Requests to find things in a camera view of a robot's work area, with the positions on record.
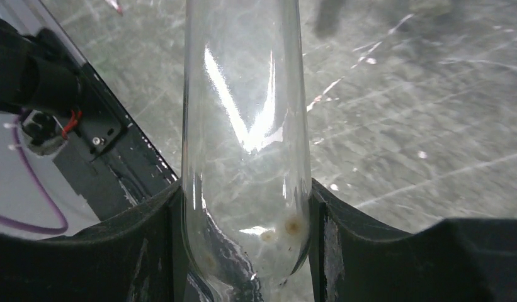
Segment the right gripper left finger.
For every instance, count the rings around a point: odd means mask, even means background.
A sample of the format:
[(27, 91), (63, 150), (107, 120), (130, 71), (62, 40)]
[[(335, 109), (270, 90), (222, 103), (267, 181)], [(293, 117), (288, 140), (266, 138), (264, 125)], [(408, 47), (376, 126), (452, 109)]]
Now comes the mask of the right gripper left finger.
[(0, 234), (0, 301), (183, 301), (181, 186), (71, 237)]

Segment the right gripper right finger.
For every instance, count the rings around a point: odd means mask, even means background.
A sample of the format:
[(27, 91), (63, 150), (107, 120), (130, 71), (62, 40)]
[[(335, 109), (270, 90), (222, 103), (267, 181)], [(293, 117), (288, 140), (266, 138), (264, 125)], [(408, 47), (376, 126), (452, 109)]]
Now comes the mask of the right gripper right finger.
[(517, 218), (446, 218), (418, 233), (312, 183), (316, 301), (517, 301)]

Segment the tall clear bottle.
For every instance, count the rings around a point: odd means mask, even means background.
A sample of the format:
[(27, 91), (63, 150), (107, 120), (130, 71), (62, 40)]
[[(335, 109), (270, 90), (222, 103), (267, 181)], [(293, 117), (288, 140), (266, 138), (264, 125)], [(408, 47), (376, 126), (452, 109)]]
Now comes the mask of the tall clear bottle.
[(310, 240), (297, 1), (188, 1), (183, 236), (215, 301), (283, 301)]

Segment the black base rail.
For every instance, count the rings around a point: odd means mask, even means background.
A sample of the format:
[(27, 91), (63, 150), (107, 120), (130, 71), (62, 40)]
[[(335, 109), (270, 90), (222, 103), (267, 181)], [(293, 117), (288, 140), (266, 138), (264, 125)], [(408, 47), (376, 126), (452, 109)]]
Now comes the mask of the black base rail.
[(108, 219), (177, 175), (41, 1), (0, 1), (0, 113)]

